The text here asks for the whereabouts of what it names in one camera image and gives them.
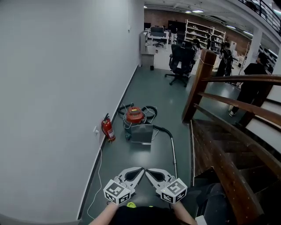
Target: fiducial marker cube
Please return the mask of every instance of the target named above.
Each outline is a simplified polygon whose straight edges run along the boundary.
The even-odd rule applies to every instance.
[[[131,190],[110,180],[104,188],[104,196],[111,202],[119,205],[131,198]]]
[[[174,204],[183,199],[187,194],[187,186],[181,179],[177,179],[161,190],[161,199]]]

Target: wooden newel post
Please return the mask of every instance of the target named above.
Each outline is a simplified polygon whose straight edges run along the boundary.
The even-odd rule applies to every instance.
[[[203,78],[210,77],[212,75],[213,66],[216,61],[216,54],[207,49],[203,49],[200,57],[200,62],[198,65],[196,78],[194,80],[192,89],[188,96],[187,103],[184,108],[184,112],[182,115],[182,121],[184,123],[188,123],[193,115],[196,112],[196,108],[194,108],[194,104],[198,104],[201,101],[202,96],[197,95],[198,92],[204,92],[208,82],[202,82]]]

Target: vacuum cleaner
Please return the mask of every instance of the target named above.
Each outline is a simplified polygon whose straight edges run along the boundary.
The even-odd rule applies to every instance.
[[[148,112],[153,112],[153,115],[146,115]],[[173,142],[173,136],[170,131],[163,127],[158,127],[156,125],[148,122],[150,119],[154,119],[157,116],[157,109],[153,106],[145,106],[142,109],[135,107],[133,103],[121,106],[118,109],[118,114],[123,119],[123,125],[125,129],[125,138],[130,140],[137,136],[137,139],[143,139],[143,142],[146,142],[148,137],[153,133],[153,129],[167,133],[171,138],[172,149],[173,149],[173,164],[175,169],[175,177],[177,178],[177,161],[175,154],[175,147]]]

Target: vacuum hose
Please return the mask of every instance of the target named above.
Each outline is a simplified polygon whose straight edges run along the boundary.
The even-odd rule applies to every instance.
[[[132,107],[132,106],[134,106],[133,103],[128,104],[128,105],[121,106],[121,107],[118,109],[118,113],[120,113],[121,115],[124,115],[125,113],[122,112],[122,110],[125,109],[125,108],[127,108],[127,107]],[[149,105],[148,105],[148,106],[143,107],[143,108],[141,109],[141,111],[144,111],[144,110],[146,110],[146,109],[152,109],[152,110],[154,111],[154,114],[155,114],[155,115],[152,115],[152,116],[146,116],[147,119],[153,119],[154,117],[157,116],[157,109],[156,109],[155,107],[149,106]],[[174,164],[174,169],[175,169],[175,177],[176,177],[176,179],[177,179],[177,161],[176,161],[176,154],[175,154],[175,146],[174,146],[173,136],[172,136],[172,134],[171,134],[170,131],[168,131],[167,129],[165,129],[165,128],[163,128],[163,127],[158,127],[158,126],[156,126],[156,125],[153,125],[153,128],[155,128],[155,129],[157,129],[157,130],[159,130],[159,131],[162,131],[162,132],[167,133],[167,134],[170,136],[170,138],[171,138],[172,149],[173,149],[173,164]]]

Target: yellow object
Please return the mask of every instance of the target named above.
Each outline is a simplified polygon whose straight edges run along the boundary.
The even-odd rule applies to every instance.
[[[128,202],[127,207],[129,207],[129,208],[136,208],[137,206],[133,202]]]

